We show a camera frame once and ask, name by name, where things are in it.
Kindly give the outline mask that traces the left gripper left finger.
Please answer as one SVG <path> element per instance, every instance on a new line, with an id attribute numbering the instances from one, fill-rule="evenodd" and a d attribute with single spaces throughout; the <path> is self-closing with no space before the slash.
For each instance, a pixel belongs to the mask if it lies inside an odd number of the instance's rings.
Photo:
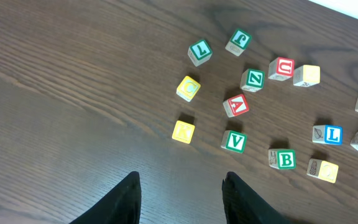
<path id="1" fill-rule="evenodd" d="M 140 176 L 133 171 L 70 224 L 139 224 L 141 200 Z"/>

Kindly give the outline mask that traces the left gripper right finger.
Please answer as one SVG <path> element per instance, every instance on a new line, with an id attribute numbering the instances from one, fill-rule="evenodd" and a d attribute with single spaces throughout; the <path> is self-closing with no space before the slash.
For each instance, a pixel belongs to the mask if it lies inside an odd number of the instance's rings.
<path id="1" fill-rule="evenodd" d="M 235 172 L 228 172 L 222 182 L 227 224 L 290 224 Z"/>

